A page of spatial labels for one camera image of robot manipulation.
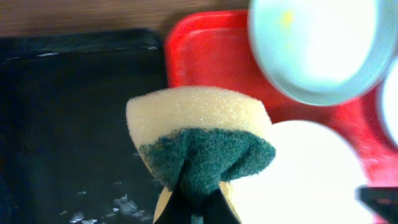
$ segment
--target green scouring pad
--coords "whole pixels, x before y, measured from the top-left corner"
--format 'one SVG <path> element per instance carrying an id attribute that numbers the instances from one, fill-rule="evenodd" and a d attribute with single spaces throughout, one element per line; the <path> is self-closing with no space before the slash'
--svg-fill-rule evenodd
<path id="1" fill-rule="evenodd" d="M 162 90 L 131 99 L 126 110 L 142 160 L 168 189 L 160 196 L 154 221 L 177 184 L 194 207 L 221 187 L 234 211 L 223 182 L 257 174 L 275 158 L 266 141 L 271 121 L 263 104 L 235 91 L 198 86 Z M 195 217 L 192 223 L 200 220 Z"/>

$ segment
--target wooden surface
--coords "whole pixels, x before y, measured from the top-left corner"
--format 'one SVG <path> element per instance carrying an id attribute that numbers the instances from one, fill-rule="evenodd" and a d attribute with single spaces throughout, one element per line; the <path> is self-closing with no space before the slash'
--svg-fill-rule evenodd
<path id="1" fill-rule="evenodd" d="M 0 36 L 146 27 L 166 35 L 184 16 L 246 9 L 249 0 L 0 0 Z"/>

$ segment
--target black container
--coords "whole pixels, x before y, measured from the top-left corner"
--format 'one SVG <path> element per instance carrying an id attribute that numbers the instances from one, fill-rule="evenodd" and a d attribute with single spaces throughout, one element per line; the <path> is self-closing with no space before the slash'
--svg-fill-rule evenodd
<path id="1" fill-rule="evenodd" d="M 148 30 L 0 40 L 0 223 L 152 223 L 162 187 L 125 107 L 166 87 Z M 137 210 L 114 212 L 126 194 Z"/>

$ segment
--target white plate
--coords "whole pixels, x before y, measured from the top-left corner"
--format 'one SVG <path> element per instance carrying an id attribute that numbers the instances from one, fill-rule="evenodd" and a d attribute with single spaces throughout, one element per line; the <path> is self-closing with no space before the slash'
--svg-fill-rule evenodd
<path id="1" fill-rule="evenodd" d="M 373 215 L 358 202 L 367 184 L 351 146 L 308 121 L 272 125 L 276 158 L 259 175 L 232 181 L 233 205 L 244 224 L 360 223 Z"/>
<path id="2" fill-rule="evenodd" d="M 381 80 L 397 40 L 395 6 L 394 0 L 252 0 L 251 48 L 287 96 L 310 105 L 342 103 Z"/>
<path id="3" fill-rule="evenodd" d="M 381 88 L 381 118 L 384 129 L 398 146 L 398 59 L 392 67 Z"/>

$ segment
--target yellow spot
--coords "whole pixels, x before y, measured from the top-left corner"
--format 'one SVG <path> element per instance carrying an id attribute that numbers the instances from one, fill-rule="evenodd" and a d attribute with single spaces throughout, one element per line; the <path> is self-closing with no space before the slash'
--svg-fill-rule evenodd
<path id="1" fill-rule="evenodd" d="M 293 11 L 285 11 L 282 15 L 280 22 L 284 28 L 288 28 L 292 25 L 294 19 Z"/>

